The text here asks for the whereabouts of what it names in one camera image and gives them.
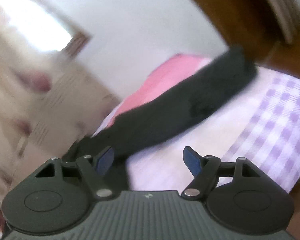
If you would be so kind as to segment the large black jacket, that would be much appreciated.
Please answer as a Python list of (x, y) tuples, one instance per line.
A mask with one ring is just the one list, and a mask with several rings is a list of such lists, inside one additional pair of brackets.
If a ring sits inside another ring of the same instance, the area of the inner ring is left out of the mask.
[(118, 115), (96, 136), (74, 143), (62, 160), (94, 157), (111, 146), (114, 163), (104, 180), (116, 191), (129, 190), (128, 157), (202, 122), (242, 91), (256, 74), (255, 63), (244, 57), (241, 48), (232, 47), (151, 102)]

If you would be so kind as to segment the pink white checkered bedsheet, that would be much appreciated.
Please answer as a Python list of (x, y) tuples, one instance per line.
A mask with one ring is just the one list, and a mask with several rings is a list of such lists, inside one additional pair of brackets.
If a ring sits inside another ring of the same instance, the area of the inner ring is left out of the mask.
[(192, 180), (183, 162), (186, 146), (222, 161), (245, 157), (291, 191), (300, 178), (300, 80), (258, 67), (256, 79), (215, 114), (131, 156), (130, 188), (183, 191)]

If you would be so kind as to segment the beige leaf print curtain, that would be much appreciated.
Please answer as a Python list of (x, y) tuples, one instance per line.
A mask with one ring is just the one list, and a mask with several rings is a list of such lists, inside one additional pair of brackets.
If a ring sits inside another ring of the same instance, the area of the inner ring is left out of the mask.
[(36, 50), (0, 5), (0, 200), (118, 104), (66, 50)]

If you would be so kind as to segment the brown wooden door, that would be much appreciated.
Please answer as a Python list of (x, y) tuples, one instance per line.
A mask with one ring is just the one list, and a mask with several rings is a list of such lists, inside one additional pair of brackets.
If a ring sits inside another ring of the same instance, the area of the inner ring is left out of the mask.
[(194, 0), (227, 45), (271, 69), (300, 78), (300, 8), (296, 0)]

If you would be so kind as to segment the wooden window frame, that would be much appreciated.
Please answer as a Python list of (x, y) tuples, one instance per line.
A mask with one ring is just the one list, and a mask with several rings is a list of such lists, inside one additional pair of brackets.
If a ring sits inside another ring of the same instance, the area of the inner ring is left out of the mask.
[(71, 20), (64, 12), (55, 7), (49, 0), (32, 0), (57, 19), (71, 35), (70, 42), (62, 49), (68, 57), (76, 57), (91, 40), (91, 35)]

